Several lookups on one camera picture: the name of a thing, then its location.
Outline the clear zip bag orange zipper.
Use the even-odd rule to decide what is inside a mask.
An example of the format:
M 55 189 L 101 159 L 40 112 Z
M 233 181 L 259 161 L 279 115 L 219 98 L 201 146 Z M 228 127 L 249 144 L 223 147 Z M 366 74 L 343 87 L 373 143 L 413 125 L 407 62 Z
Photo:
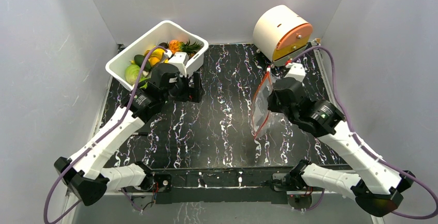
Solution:
M 273 125 L 275 114 L 268 110 L 268 97 L 272 93 L 275 81 L 276 78 L 272 75 L 271 67 L 268 67 L 252 98 L 251 127 L 254 139 L 266 134 Z

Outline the light green toy cabbage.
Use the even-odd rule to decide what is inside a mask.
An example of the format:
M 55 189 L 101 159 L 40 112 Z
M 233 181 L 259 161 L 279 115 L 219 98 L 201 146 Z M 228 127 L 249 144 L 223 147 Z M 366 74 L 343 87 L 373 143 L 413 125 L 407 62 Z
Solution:
M 133 86 L 137 80 L 139 72 L 140 72 L 140 67 L 138 65 L 135 64 L 129 65 L 124 72 L 124 77 L 126 82 L 129 85 Z

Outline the dark green toy avocado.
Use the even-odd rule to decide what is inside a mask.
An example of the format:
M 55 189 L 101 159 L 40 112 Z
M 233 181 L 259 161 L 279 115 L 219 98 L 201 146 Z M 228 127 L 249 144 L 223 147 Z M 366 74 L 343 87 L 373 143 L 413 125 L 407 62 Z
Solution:
M 145 55 L 140 55 L 140 54 L 135 55 L 134 56 L 134 63 L 136 65 L 138 65 L 139 67 L 141 67 L 143 65 L 143 62 L 146 61 L 145 66 L 144 66 L 144 71 L 149 72 L 149 71 L 151 71 L 152 66 L 151 66 L 149 60 L 145 59 L 145 57 L 146 57 Z

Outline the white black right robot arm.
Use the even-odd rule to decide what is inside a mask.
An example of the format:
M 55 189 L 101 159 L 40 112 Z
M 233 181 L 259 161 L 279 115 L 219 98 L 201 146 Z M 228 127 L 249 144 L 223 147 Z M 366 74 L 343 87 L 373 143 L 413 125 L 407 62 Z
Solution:
M 331 147 L 355 171 L 345 173 L 301 160 L 287 175 L 273 179 L 275 190 L 323 188 L 354 200 L 365 212 L 383 217 L 396 210 L 402 192 L 413 180 L 382 165 L 357 143 L 344 114 L 331 102 L 312 101 L 295 78 L 278 79 L 268 97 L 268 109 L 282 113 L 292 123 Z

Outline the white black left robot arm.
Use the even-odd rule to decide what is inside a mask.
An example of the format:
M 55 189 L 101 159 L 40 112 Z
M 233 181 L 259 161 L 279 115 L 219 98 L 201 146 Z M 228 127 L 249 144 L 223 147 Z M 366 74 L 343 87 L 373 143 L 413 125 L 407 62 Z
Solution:
M 199 103 L 204 94 L 201 73 L 186 77 L 169 63 L 152 69 L 150 77 L 139 83 L 110 121 L 69 158 L 60 157 L 54 167 L 63 183 L 90 206 L 107 192 L 135 187 L 142 191 L 161 188 L 160 176 L 142 162 L 106 168 L 105 164 L 119 147 L 141 127 L 159 114 L 170 100 Z

